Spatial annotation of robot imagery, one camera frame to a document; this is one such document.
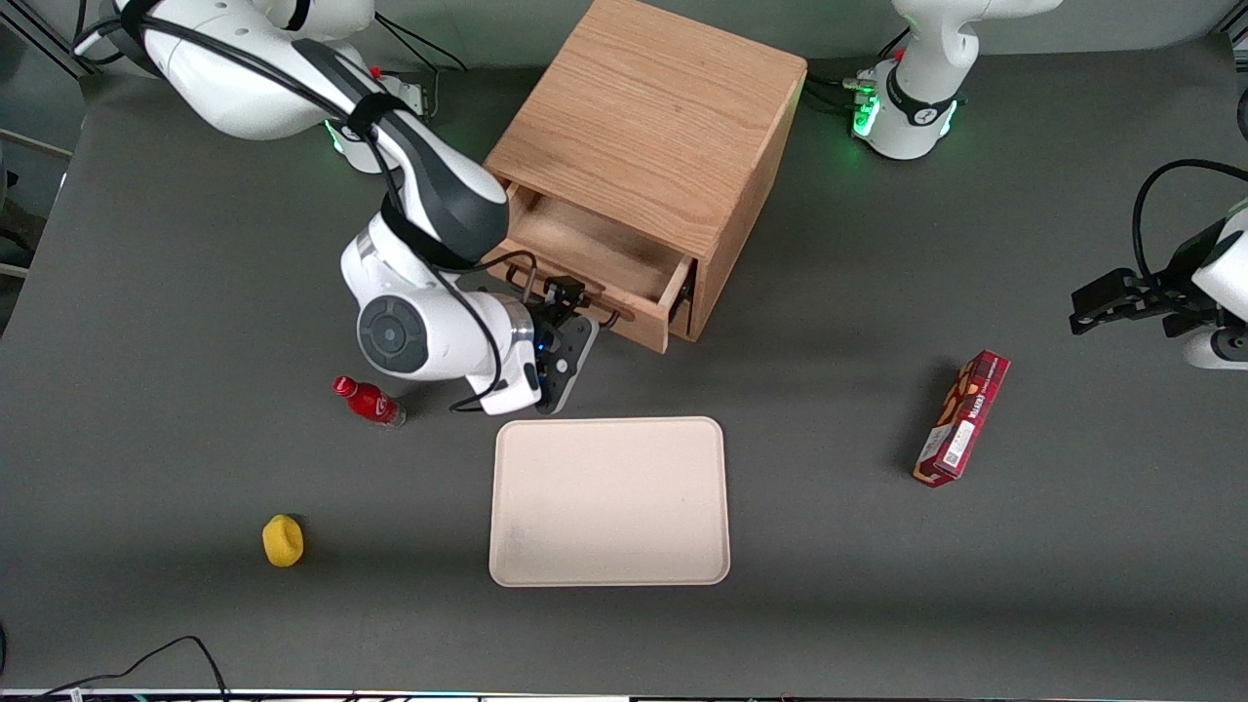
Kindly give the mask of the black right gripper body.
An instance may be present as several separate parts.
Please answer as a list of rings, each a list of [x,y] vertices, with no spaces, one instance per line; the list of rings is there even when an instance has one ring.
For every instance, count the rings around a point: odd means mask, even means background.
[[[544,393],[569,393],[578,372],[578,319],[557,329],[557,307],[523,302],[534,327],[535,368]]]

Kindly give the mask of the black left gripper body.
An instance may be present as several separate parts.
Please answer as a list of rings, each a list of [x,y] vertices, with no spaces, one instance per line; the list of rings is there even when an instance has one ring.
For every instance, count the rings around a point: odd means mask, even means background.
[[[1171,310],[1162,320],[1167,339],[1178,339],[1201,329],[1231,329],[1231,315],[1191,280],[1221,241],[1223,227],[1226,219],[1217,219],[1199,234],[1191,236],[1176,249],[1168,265],[1157,274],[1159,289],[1178,306],[1177,311]]]

